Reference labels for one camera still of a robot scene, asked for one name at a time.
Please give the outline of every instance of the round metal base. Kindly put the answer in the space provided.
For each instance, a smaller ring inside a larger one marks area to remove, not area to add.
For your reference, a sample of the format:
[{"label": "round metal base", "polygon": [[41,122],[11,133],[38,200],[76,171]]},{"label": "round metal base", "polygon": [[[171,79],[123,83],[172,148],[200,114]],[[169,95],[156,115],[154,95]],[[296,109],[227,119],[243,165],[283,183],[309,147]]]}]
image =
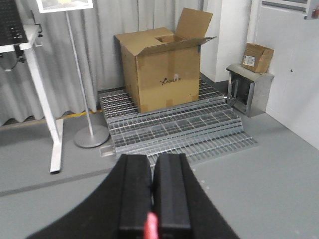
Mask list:
[{"label": "round metal base", "polygon": [[81,129],[74,136],[74,143],[82,148],[93,148],[101,145],[110,136],[109,130],[102,125],[93,125],[93,136],[88,127]]}]

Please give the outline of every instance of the metal grating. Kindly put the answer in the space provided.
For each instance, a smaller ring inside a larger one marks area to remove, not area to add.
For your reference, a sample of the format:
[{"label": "metal grating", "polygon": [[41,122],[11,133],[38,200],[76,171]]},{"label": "metal grating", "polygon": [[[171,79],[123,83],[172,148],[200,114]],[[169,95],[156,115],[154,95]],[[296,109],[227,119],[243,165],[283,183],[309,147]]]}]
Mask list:
[{"label": "metal grating", "polygon": [[[199,82],[199,100],[196,102],[183,104],[182,106],[191,106],[205,101],[216,101],[224,98],[219,91],[214,89],[203,80],[200,80]],[[136,115],[139,113],[139,110],[136,104],[133,102],[133,99],[125,90],[102,93],[99,95],[99,98],[107,123],[112,118]]]},{"label": "metal grating", "polygon": [[223,95],[200,80],[199,100],[138,113],[125,90],[99,95],[115,152],[145,154],[154,166],[159,154],[186,153],[190,163],[256,145]]}]

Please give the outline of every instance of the white wall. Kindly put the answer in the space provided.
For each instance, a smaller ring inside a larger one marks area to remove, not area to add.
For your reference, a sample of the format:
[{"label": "white wall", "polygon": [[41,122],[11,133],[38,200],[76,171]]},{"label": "white wall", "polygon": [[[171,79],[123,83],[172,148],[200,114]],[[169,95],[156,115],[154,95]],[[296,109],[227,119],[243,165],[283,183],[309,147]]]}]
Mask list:
[{"label": "white wall", "polygon": [[207,11],[214,13],[206,36],[217,39],[201,50],[201,72],[215,82],[228,79],[226,67],[240,63],[247,39],[251,0],[208,0]]},{"label": "white wall", "polygon": [[319,149],[319,20],[261,7],[256,43],[275,50],[266,112]]}]

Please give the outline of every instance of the box flap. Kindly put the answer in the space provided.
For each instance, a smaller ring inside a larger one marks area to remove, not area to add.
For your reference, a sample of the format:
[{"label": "box flap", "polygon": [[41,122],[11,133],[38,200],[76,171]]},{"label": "box flap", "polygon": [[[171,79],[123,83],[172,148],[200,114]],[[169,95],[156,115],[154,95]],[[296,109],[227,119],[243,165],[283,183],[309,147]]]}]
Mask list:
[{"label": "box flap", "polygon": [[154,54],[154,53],[159,53],[164,51],[173,51],[173,50],[199,46],[214,38],[215,37],[193,38],[193,39],[166,43],[166,44],[157,45],[157,46],[149,46],[144,48],[144,50],[141,51],[139,55]]},{"label": "box flap", "polygon": [[257,45],[257,44],[247,43],[247,45],[246,45],[246,51],[254,52],[257,55],[262,55],[264,53],[265,49],[267,49],[267,48],[264,46]]},{"label": "box flap", "polygon": [[160,27],[160,28],[155,28],[155,29],[151,29],[151,30],[146,30],[144,32],[147,33],[148,35],[154,37],[154,38],[158,38],[161,36],[174,35],[174,33],[172,31],[168,30],[166,27]]},{"label": "box flap", "polygon": [[213,14],[184,8],[175,34],[186,39],[205,37]]},{"label": "box flap", "polygon": [[145,31],[126,33],[115,36],[129,52],[137,56],[144,48],[162,45],[163,43],[147,34]]}]

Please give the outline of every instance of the floor lamp stand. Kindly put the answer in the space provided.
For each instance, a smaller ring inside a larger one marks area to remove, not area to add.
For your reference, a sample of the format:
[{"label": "floor lamp stand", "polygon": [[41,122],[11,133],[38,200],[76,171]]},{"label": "floor lamp stand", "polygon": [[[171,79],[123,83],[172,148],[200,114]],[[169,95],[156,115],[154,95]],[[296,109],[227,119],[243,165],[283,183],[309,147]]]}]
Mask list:
[{"label": "floor lamp stand", "polygon": [[82,91],[82,96],[83,96],[83,102],[84,102],[84,107],[85,107],[85,113],[86,113],[86,118],[88,121],[88,127],[85,127],[78,131],[76,135],[74,136],[74,143],[82,148],[93,148],[96,146],[101,145],[104,143],[110,136],[109,130],[102,125],[92,125],[91,124],[91,119],[90,119],[90,114],[89,114],[89,109],[88,109],[88,104],[86,101],[86,95],[85,95],[85,90],[83,87],[83,80],[82,80],[82,75],[80,71],[80,66],[79,66],[79,60],[78,56],[76,53],[75,49],[75,43],[74,43],[74,38],[73,38],[73,33],[72,33],[72,28],[70,24],[70,18],[68,11],[65,12],[66,15],[66,20],[68,23],[68,29],[70,33],[70,38],[71,38],[71,43],[72,43],[72,48],[73,48],[73,53],[74,53],[74,59],[76,62],[76,68],[78,72],[78,77],[81,85],[81,91]]}]

